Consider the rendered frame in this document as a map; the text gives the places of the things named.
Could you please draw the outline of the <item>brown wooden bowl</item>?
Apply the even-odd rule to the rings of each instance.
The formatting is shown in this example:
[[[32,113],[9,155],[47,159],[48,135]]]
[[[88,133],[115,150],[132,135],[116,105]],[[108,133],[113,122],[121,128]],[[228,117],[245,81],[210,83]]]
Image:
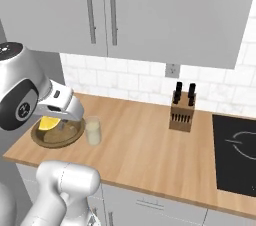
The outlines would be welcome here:
[[[63,131],[60,131],[59,124],[48,131],[39,130],[40,120],[32,127],[31,138],[39,146],[49,149],[59,149],[76,142],[83,134],[85,121],[67,120],[67,124]]]

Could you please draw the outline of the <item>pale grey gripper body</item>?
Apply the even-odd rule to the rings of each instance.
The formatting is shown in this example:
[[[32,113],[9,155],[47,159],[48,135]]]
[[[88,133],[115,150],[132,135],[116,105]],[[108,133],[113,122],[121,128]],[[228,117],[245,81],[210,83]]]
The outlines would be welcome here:
[[[47,98],[37,104],[35,114],[64,120],[80,121],[83,118],[84,108],[80,100],[75,96],[64,99]]]

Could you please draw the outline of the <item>grey wall socket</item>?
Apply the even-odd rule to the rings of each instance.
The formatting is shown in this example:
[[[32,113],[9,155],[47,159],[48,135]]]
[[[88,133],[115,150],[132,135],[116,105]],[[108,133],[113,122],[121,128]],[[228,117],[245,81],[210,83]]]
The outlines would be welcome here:
[[[165,76],[168,78],[178,78],[180,73],[180,66],[178,64],[166,64]]]

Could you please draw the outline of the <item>yellow lemon wedge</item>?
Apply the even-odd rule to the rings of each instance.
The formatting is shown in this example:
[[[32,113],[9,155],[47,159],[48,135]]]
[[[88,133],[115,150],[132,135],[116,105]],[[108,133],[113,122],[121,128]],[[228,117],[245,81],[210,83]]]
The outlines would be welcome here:
[[[43,116],[40,120],[39,130],[48,131],[55,128],[60,122],[59,118]]]

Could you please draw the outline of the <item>black hob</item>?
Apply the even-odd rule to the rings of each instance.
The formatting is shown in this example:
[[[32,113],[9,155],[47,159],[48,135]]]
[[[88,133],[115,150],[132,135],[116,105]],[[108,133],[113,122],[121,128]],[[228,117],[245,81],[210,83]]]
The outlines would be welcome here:
[[[256,197],[256,120],[212,115],[219,190]]]

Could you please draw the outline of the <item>wooden knife block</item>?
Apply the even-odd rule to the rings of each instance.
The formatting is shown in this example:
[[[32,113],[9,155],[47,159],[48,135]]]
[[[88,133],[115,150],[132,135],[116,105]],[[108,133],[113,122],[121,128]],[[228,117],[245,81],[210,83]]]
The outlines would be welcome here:
[[[190,132],[193,115],[195,111],[194,106],[188,106],[189,98],[187,92],[181,92],[180,101],[178,104],[173,103],[173,98],[170,108],[169,128],[183,132]]]

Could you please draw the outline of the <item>glass of lemonade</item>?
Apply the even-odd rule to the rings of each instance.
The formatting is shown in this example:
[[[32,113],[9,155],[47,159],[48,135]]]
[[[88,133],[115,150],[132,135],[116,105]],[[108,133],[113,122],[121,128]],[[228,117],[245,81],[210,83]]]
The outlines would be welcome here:
[[[101,125],[98,117],[87,117],[85,120],[86,140],[90,145],[98,145],[101,142]]]

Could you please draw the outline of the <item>grey drawer front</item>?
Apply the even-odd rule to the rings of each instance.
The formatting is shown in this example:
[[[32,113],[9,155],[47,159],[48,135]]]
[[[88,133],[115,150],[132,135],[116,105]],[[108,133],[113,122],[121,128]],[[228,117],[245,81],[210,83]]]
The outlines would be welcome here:
[[[203,226],[256,226],[256,220],[208,210]]]
[[[106,213],[113,212],[114,226],[202,226],[206,209],[141,192],[102,185]],[[157,210],[138,205],[137,199],[157,200]]]

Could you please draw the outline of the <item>grey wall cupboard door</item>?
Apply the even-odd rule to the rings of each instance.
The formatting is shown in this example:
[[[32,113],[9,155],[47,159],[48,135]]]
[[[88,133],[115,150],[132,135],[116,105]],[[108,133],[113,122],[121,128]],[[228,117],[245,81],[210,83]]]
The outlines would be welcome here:
[[[45,52],[105,56],[104,0],[93,0],[96,44],[91,43],[87,0],[0,0],[6,38]]]
[[[117,46],[105,0],[113,58],[232,69],[252,0],[116,0]]]

